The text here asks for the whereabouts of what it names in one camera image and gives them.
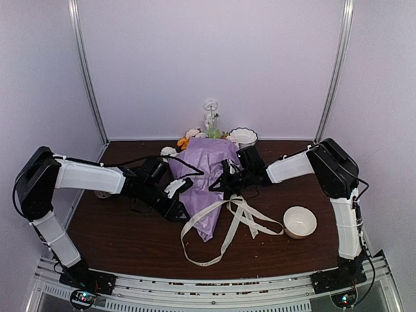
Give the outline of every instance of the glass panel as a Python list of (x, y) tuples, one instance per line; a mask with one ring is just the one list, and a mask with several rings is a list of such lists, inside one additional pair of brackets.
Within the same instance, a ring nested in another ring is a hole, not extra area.
[[(63, 300), (63, 299), (51, 296), (49, 294), (43, 294), (42, 298), (40, 299), (38, 312), (52, 312), (52, 311), (73, 312), (73, 311), (78, 311), (78, 310), (74, 310), (69, 300)], [(88, 312), (103, 312), (103, 310), (95, 309), (93, 307), (91, 307), (87, 311)]]
[[(357, 287), (358, 300), (367, 292), (370, 285)], [(313, 312), (339, 312), (342, 311), (333, 302), (331, 296), (323, 296), (320, 298), (311, 299), (311, 306)], [(365, 299), (356, 307), (355, 312), (402, 312), (400, 299), (398, 298), (397, 289), (393, 278), (382, 276), (377, 278), (370, 293)]]

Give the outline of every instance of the white flower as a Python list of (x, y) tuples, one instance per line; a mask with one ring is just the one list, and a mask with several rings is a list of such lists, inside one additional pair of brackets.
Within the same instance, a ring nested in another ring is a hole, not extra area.
[(201, 131), (198, 129), (191, 129), (188, 130), (188, 132), (185, 134), (185, 138), (193, 138), (195, 137), (198, 133), (200, 133)]
[(177, 154), (178, 154), (178, 152), (176, 151), (176, 149), (171, 148), (170, 146), (167, 146), (167, 147), (165, 147), (161, 150), (161, 156), (173, 156), (173, 157), (175, 157)]
[(207, 134), (205, 132), (199, 132), (195, 137), (196, 138), (206, 138)]
[(229, 135), (226, 137), (226, 139), (229, 140), (231, 143), (233, 143), (236, 147), (240, 148), (239, 141), (234, 136)]

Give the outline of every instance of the brown wooden surface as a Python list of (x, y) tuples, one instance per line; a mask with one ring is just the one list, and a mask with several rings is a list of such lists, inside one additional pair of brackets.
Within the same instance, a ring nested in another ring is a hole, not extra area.
[[(306, 145), (299, 141), (260, 141), (257, 149), (269, 163)], [(117, 163), (158, 154), (165, 146), (174, 146), (174, 142), (112, 142), (103, 161)], [(315, 177), (307, 175), (259, 190), (258, 197), (247, 199), (252, 207), (278, 221), (283, 220), (289, 207), (307, 207), (317, 217), (316, 232), (304, 240), (264, 233), (253, 240), (248, 227), (240, 224), (223, 260), (199, 267), (183, 255), (179, 238), (182, 224), (170, 223), (155, 211), (132, 212), (132, 201), (127, 198), (99, 200), (93, 192), (86, 191), (68, 233), (92, 268), (122, 274), (179, 279), (256, 278), (336, 267), (335, 217)], [(253, 190), (245, 192), (246, 197), (254, 194)], [(136, 207), (146, 210), (141, 203)], [(232, 214), (222, 209), (214, 238), (209, 242), (203, 243), (194, 229), (187, 234), (185, 243), (192, 259), (208, 261), (218, 255), (231, 218)], [(274, 228), (268, 222), (260, 223)]]

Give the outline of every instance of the white bowl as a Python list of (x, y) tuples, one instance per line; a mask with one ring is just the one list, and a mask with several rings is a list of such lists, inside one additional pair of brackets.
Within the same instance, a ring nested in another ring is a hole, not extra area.
[(229, 135), (237, 140), (240, 148), (253, 146), (258, 139), (257, 133), (247, 128), (236, 128)]
[(304, 239), (317, 228), (317, 218), (309, 209), (294, 206), (286, 210), (283, 216), (285, 232), (293, 239)]

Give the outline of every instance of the white ribbon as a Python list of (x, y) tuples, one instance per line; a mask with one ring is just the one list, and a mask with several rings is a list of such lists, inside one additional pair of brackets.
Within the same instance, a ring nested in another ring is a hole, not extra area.
[[(193, 261), (191, 258), (189, 258), (187, 254), (187, 250), (185, 248), (185, 244), (183, 243), (183, 237), (192, 229), (192, 227), (195, 225), (196, 222), (198, 222), (201, 218), (203, 218), (205, 215), (209, 214), (211, 211), (221, 207), (223, 204), (227, 204), (227, 210), (231, 212), (234, 215), (233, 221), (231, 222), (231, 225), (228, 229), (227, 235), (224, 239), (224, 242), (221, 245), (220, 249), (220, 255), (218, 257), (215, 257), (214, 259), (208, 261), (208, 262), (197, 262)], [(237, 206), (237, 210), (234, 212), (231, 209), (231, 203), (234, 203)], [(269, 221), (273, 223), (277, 223), (281, 226), (281, 231), (279, 233), (276, 233), (267, 227), (261, 226), (260, 224), (257, 224), (253, 220), (253, 216), (260, 220)], [(250, 228), (250, 232), (252, 234), (253, 239), (257, 236), (257, 234), (260, 232), (269, 234), (269, 235), (282, 235), (283, 234), (283, 225), (280, 222), (277, 222), (259, 211), (255, 210), (253, 207), (250, 207), (247, 202), (244, 200), (242, 196), (232, 195), (229, 200), (220, 200), (212, 203), (210, 206), (206, 207), (205, 209), (201, 210), (200, 212), (196, 213), (184, 226), (181, 232), (181, 243), (183, 248), (183, 253), (185, 254), (185, 257), (195, 265), (199, 265), (200, 267), (208, 267), (210, 265), (213, 265), (215, 263), (218, 263), (221, 261), (222, 256), (225, 254), (228, 246), (231, 244), (231, 242), (234, 239), (235, 232), (237, 231), (237, 228), (240, 224), (240, 222), (246, 224)]]

